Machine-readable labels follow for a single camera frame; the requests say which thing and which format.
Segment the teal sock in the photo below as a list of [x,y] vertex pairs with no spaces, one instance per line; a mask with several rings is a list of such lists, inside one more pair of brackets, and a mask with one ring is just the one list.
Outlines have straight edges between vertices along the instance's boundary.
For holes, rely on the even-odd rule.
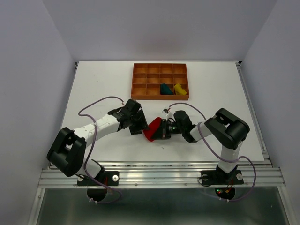
[[173,91],[165,83],[160,85],[160,94],[161,95],[173,95]]

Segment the red sock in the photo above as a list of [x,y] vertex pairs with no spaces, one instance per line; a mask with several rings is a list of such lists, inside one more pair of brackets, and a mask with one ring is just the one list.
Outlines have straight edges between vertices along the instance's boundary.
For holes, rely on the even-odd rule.
[[161,127],[162,118],[156,117],[149,125],[147,129],[143,130],[143,134],[150,142],[154,140],[163,139],[163,129]]

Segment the yellow bear sock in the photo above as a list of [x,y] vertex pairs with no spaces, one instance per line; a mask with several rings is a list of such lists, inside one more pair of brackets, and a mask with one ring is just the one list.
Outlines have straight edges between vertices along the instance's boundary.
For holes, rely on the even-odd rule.
[[176,94],[176,95],[185,96],[185,95],[188,94],[187,91],[185,91],[185,90],[182,88],[182,85],[179,84],[179,83],[176,84],[176,85],[174,86],[174,91],[175,91],[175,94]]

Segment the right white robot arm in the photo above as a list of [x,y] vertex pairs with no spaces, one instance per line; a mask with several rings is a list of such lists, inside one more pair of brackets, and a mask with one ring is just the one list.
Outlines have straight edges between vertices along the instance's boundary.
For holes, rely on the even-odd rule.
[[172,118],[161,120],[158,130],[151,138],[163,140],[171,138],[172,135],[182,135],[188,143],[203,140],[208,144],[205,137],[214,136],[222,147],[220,156],[213,152],[219,158],[216,179],[226,183],[233,177],[232,171],[236,169],[240,147],[249,131],[250,127],[245,121],[224,108],[197,125],[192,123],[185,111],[180,110]]

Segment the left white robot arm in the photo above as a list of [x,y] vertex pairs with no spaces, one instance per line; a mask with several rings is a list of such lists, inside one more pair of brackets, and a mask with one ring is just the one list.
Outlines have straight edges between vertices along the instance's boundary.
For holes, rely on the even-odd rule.
[[90,118],[92,122],[73,130],[68,127],[62,128],[46,158],[67,177],[73,175],[88,177],[93,184],[98,185],[104,181],[104,168],[90,158],[91,153],[85,153],[86,149],[94,148],[96,141],[106,135],[126,128],[129,128],[132,135],[140,134],[148,128],[148,124],[141,104],[132,99],[98,120],[89,114],[84,114],[83,111],[78,114]]

